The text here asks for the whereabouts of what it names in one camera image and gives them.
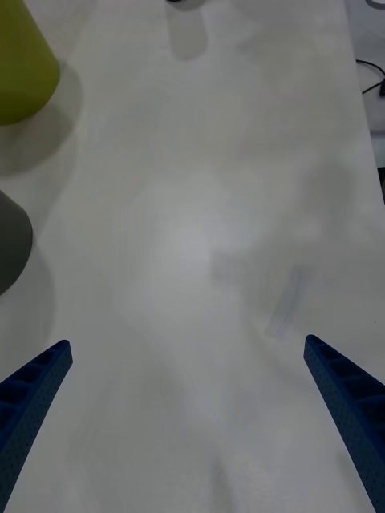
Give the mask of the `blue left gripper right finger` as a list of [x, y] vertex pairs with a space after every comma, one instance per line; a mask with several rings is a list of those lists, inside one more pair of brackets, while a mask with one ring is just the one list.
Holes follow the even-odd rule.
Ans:
[[306, 337], [304, 361], [376, 512], [385, 510], [385, 387], [320, 338]]

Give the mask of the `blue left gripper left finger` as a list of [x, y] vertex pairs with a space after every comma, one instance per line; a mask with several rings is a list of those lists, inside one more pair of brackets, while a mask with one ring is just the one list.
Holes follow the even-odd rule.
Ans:
[[72, 363], [70, 342], [58, 341], [1, 382], [0, 511]]

